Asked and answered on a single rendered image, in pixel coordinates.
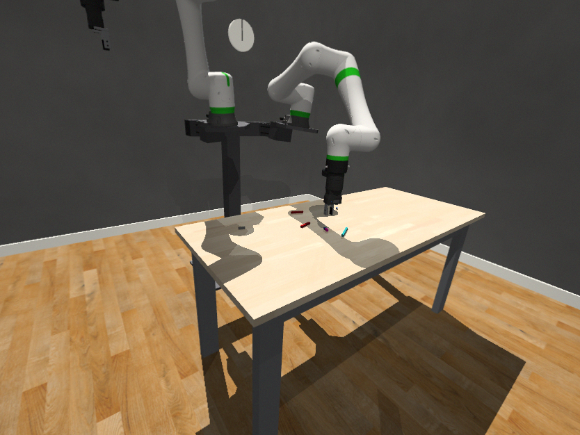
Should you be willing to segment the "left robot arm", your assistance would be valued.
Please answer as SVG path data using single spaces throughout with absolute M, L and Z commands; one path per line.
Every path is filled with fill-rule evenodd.
M 328 131 L 327 159 L 348 161 L 350 151 L 373 151 L 380 133 L 366 104 L 354 56 L 318 42 L 306 44 L 289 68 L 268 84 L 273 101 L 291 105 L 291 114 L 280 117 L 282 123 L 309 129 L 314 88 L 302 82 L 314 74 L 334 79 L 351 122 L 351 126 L 337 124 Z

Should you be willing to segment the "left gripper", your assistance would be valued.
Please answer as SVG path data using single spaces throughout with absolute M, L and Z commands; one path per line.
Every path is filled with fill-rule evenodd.
M 322 170 L 322 176 L 327 177 L 323 199 L 324 215 L 328 215 L 328 206 L 330 206 L 330 214 L 333 215 L 334 205 L 341 204 L 344 174 L 347 173 L 348 167 L 350 167 L 348 161 L 326 159 L 325 170 Z

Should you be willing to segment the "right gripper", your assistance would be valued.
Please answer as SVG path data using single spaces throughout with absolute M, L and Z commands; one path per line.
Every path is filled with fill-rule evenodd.
M 105 11 L 104 0 L 80 0 L 81 6 L 86 9 L 88 28 L 94 33 L 101 33 L 103 50 L 110 51 L 111 41 L 109 30 L 104 28 L 102 11 Z M 106 48 L 106 49 L 105 49 Z

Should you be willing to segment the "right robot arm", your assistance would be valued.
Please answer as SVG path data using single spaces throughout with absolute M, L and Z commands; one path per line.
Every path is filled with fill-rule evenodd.
M 201 3 L 215 0 L 175 1 L 186 49 L 188 89 L 194 97 L 209 100 L 211 111 L 206 117 L 211 126 L 237 125 L 232 76 L 224 72 L 209 72 L 204 46 Z

